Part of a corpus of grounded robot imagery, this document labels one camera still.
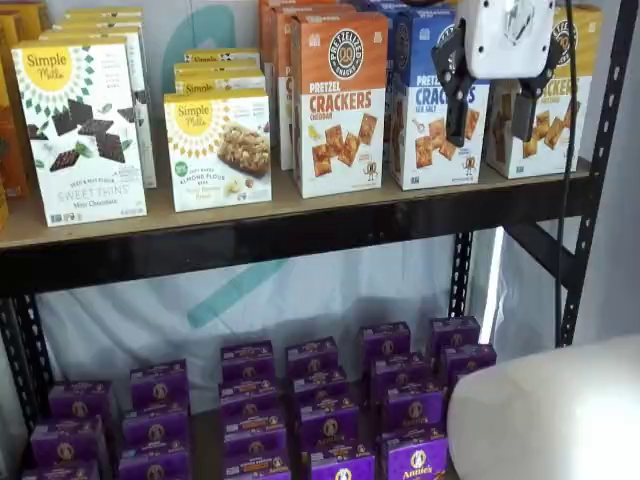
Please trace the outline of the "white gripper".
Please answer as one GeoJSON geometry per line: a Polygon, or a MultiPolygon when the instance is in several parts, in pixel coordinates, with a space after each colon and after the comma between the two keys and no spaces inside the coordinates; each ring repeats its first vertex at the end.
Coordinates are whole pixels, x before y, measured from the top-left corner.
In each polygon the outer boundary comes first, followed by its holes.
{"type": "Polygon", "coordinates": [[[477,79],[520,79],[512,134],[533,135],[538,99],[553,77],[558,48],[550,47],[556,3],[544,0],[460,1],[457,24],[431,50],[447,101],[447,140],[465,142],[468,94],[477,79]]]}

